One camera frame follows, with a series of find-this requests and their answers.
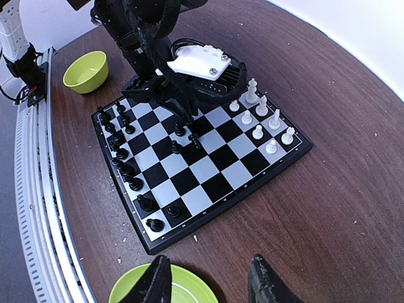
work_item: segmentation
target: black square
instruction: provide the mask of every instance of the black square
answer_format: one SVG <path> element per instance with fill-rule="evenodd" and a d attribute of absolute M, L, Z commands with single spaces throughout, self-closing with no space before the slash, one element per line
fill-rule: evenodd
<path fill-rule="evenodd" d="M 199 182 L 196 180 L 190 168 L 184 169 L 182 172 L 173 176 L 171 181 L 180 196 L 199 186 Z"/>
<path fill-rule="evenodd" d="M 233 191 L 229 182 L 227 182 L 222 173 L 219 173 L 204 182 L 202 184 L 202 188 L 205 190 L 206 194 L 209 196 L 212 202 L 216 202 L 219 199 L 222 199 L 224 196 Z"/>
<path fill-rule="evenodd" d="M 160 207 L 159 207 L 158 203 L 156 202 L 156 199 L 154 198 L 154 196 L 153 196 L 153 194 L 152 194 L 151 191 L 148 191 L 148 192 L 145 193 L 143 196 L 144 196 L 145 198 L 148 198 L 148 199 L 153 200 L 153 208 L 151 209 L 151 211 L 144 211 L 144 210 L 141 209 L 141 207 L 140 207 L 140 205 L 139 205 L 139 202 L 138 202 L 138 199 L 135 199 L 135 200 L 133 201 L 133 205 L 134 205 L 134 207 L 136 208 L 136 211 L 138 212 L 139 217 L 140 217 L 141 219 L 146 218 L 147 216 L 151 215 L 152 213 L 154 213 L 155 211 L 158 211 L 158 210 L 160 209 Z"/>
<path fill-rule="evenodd" d="M 151 128 L 152 126 L 156 125 L 159 122 L 154 112 L 149 112 L 143 117 L 140 117 L 138 121 L 143 131 L 146 131 L 147 129 Z"/>
<path fill-rule="evenodd" d="M 141 133 L 139 136 L 134 137 L 131 141 L 128 142 L 128 144 L 132 150 L 133 155 L 137 155 L 150 146 L 150 143 L 144 133 Z"/>
<path fill-rule="evenodd" d="M 202 137 L 204 134 L 209 133 L 214 127 L 205 116 L 202 116 L 196 119 L 188 128 L 192 133 L 197 133 L 199 137 Z"/>
<path fill-rule="evenodd" d="M 177 206 L 181 209 L 181 214 L 177 218 L 173 218 L 169 215 L 168 208 L 170 206 Z M 185 206 L 184 202 L 182 201 L 181 198 L 176 199 L 175 201 L 171 202 L 170 204 L 164 206 L 162 208 L 162 211 L 167 218 L 167 221 L 170 223 L 170 226 L 174 228 L 175 226 L 181 224 L 183 221 L 189 219 L 191 217 L 191 214 L 189 213 L 188 208 Z"/>
<path fill-rule="evenodd" d="M 256 140 L 253 137 L 253 131 L 254 130 L 255 130 L 255 128 L 252 128 L 252 129 L 246 131 L 246 135 L 251 140 L 251 142 L 254 143 L 254 145 L 256 147 L 260 147 L 262 144 L 268 143 L 268 141 L 270 139 L 272 139 L 272 135 L 263 127 L 263 134 L 264 134 L 263 137 L 261 139 L 259 139 L 259 140 Z"/>
<path fill-rule="evenodd" d="M 221 148 L 215 150 L 209 154 L 209 157 L 220 171 L 239 160 L 228 145 L 223 145 Z"/>
<path fill-rule="evenodd" d="M 153 189 L 154 187 L 169 179 L 167 173 L 160 163 L 157 163 L 149 169 L 146 169 L 143 172 L 143 176 L 145 177 L 150 189 Z"/>
<path fill-rule="evenodd" d="M 270 110 L 269 109 L 269 107 L 267 106 L 267 108 L 268 108 L 268 113 L 267 113 L 267 115 L 265 115 L 264 117 L 261 117 L 261 116 L 259 116 L 259 115 L 257 115 L 257 113 L 256 113 L 256 108 L 259 106 L 259 103 L 257 104 L 257 105 L 255 105 L 254 107 L 252 107 L 252 108 L 250 108 L 249 110 L 250 110 L 250 112 L 251 112 L 251 114 L 259 121 L 259 122 L 263 122 L 265 119 L 267 119 L 268 117 L 270 117 L 273 113 L 272 113 L 272 110 Z"/>
<path fill-rule="evenodd" d="M 175 124 L 179 121 L 180 119 L 176 115 L 173 115 L 166 118 L 166 120 L 162 121 L 161 123 L 167 134 L 172 134 L 175 130 Z"/>
<path fill-rule="evenodd" d="M 270 163 L 264 158 L 259 150 L 252 151 L 242 158 L 241 162 L 253 177 L 270 166 Z"/>
<path fill-rule="evenodd" d="M 280 144 L 280 146 L 282 146 L 282 148 L 286 151 L 289 152 L 290 150 L 293 150 L 296 145 L 298 145 L 300 143 L 299 139 L 296 137 L 296 134 L 293 135 L 293 142 L 290 145 L 286 145 L 282 143 L 282 135 L 286 133 L 285 129 L 284 131 L 282 131 L 281 133 L 277 134 L 275 136 L 276 141 Z"/>
<path fill-rule="evenodd" d="M 141 173 L 139 165 L 136 163 L 136 160 L 134 158 L 130 158 L 128 161 L 125 161 L 125 163 L 133 167 L 134 175 L 138 175 Z"/>
<path fill-rule="evenodd" d="M 242 130 L 233 120 L 227 121 L 226 123 L 217 127 L 216 130 L 226 141 L 226 143 L 232 141 L 234 138 L 242 134 Z"/>
<path fill-rule="evenodd" d="M 239 114 L 241 114 L 242 112 L 245 112 L 247 110 L 246 107 L 241 102 L 239 102 L 239 105 L 240 105 L 240 109 L 237 112 L 232 112 L 230 110 L 230 104 L 222 105 L 222 108 L 233 119 L 235 116 L 238 116 Z"/>
<path fill-rule="evenodd" d="M 196 163 L 205 157 L 207 153 L 203 147 L 202 149 L 197 150 L 194 143 L 191 143 L 182 148 L 181 155 L 188 166 L 191 166 L 193 163 Z"/>
<path fill-rule="evenodd" d="M 165 137 L 163 140 L 153 144 L 152 148 L 160 161 L 167 158 L 172 154 L 170 137 Z"/>
<path fill-rule="evenodd" d="M 133 114 L 133 111 L 131 109 L 125 111 L 125 114 L 127 114 L 128 117 L 129 117 L 129 123 L 132 123 L 133 121 L 136 120 L 136 118 L 135 118 L 135 116 Z M 122 128 L 124 127 L 124 124 L 121 121 L 121 115 L 118 116 L 118 123 L 119 123 L 120 127 L 122 127 Z"/>

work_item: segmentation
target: wooden table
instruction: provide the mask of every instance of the wooden table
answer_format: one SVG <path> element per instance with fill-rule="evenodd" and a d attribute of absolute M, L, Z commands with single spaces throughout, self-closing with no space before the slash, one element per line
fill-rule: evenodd
<path fill-rule="evenodd" d="M 261 253 L 306 302 L 404 300 L 404 106 L 347 51 L 265 1 L 211 0 L 171 35 L 243 58 L 249 75 L 313 140 L 304 158 L 238 206 L 169 247 L 220 302 L 246 302 Z M 80 55 L 103 50 L 110 76 L 96 92 L 63 87 Z M 107 302 L 116 280 L 150 262 L 129 222 L 90 115 L 134 75 L 103 28 L 54 57 L 53 127 L 62 195 L 92 289 Z"/>

